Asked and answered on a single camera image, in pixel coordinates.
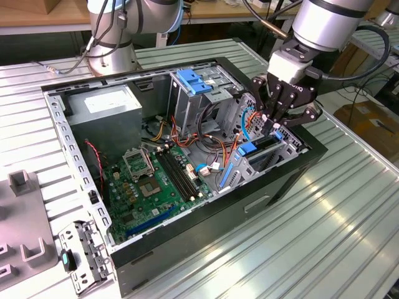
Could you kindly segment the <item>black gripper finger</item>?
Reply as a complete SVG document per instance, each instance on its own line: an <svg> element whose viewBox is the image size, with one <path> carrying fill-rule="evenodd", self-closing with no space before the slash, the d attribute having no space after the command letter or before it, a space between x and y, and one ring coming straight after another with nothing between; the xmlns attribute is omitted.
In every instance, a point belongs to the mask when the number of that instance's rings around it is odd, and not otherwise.
<svg viewBox="0 0 399 299"><path fill-rule="evenodd" d="M256 101L256 111L264 119L261 133L268 135L273 124L282 116L282 104L278 103L282 96L282 81L271 74L255 76L252 78L252 95Z"/></svg>
<svg viewBox="0 0 399 299"><path fill-rule="evenodd" d="M286 128L291 128L294 126L314 122L321 115L322 109L318 105L307 104L302 112L294 114L285 113L279 120L276 121L276 123Z"/></svg>

